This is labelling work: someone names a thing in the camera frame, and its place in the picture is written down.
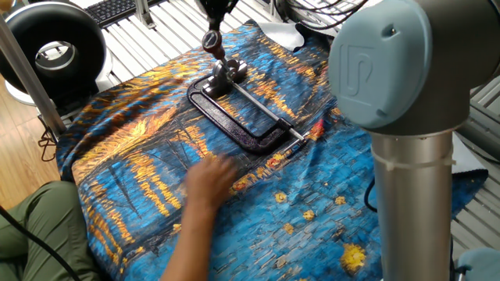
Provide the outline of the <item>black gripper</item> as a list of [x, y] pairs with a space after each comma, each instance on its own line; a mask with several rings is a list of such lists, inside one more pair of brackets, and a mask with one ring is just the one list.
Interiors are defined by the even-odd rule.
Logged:
[[197, 6], [208, 16], [210, 30], [220, 30], [227, 13], [231, 13], [238, 0], [195, 0]]

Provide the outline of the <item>person's hand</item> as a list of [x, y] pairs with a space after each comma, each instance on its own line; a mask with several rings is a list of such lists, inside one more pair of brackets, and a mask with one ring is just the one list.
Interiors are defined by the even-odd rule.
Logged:
[[237, 168], [226, 155], [209, 156], [193, 165], [184, 180], [186, 207], [202, 212], [216, 212], [230, 197]]

